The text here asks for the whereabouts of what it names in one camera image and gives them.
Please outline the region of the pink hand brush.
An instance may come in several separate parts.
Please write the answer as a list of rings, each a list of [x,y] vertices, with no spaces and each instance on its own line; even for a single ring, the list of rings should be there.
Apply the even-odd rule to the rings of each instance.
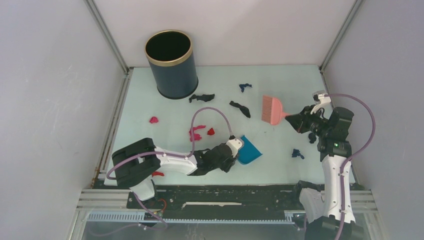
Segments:
[[[290,114],[284,111],[282,102],[269,95],[262,96],[261,120],[272,126],[279,125]]]

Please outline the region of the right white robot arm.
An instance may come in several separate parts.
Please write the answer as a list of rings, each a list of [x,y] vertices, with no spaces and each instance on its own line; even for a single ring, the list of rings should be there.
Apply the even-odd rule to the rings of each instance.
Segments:
[[[329,119],[306,106],[285,120],[298,133],[311,132],[318,138],[317,150],[324,172],[324,195],[314,188],[291,194],[291,204],[304,209],[307,218],[307,240],[362,240],[364,229],[356,224],[353,214],[349,174],[352,147],[346,140],[354,113],[344,107],[333,109]]]

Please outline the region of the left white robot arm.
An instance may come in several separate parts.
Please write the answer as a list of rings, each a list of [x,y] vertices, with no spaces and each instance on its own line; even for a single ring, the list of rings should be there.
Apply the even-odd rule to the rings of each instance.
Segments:
[[[227,142],[212,149],[181,153],[157,147],[151,138],[146,137],[112,154],[113,167],[106,178],[115,180],[118,187],[130,189],[145,208],[153,208],[158,202],[153,173],[204,176],[216,169],[227,173],[243,146],[241,139],[231,136]]]

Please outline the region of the long black paper scrap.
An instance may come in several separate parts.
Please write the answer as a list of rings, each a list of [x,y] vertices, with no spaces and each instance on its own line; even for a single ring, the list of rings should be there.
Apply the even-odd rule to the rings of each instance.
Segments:
[[[230,101],[229,105],[232,107],[238,108],[242,112],[242,114],[246,116],[247,118],[249,119],[251,118],[251,113],[248,107],[234,101]]]

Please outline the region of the blue plastic dustpan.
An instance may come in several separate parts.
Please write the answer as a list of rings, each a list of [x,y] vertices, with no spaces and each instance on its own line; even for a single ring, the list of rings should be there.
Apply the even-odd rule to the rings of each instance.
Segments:
[[[237,160],[242,165],[250,164],[263,155],[245,135],[242,135],[240,139],[243,147],[238,151]]]

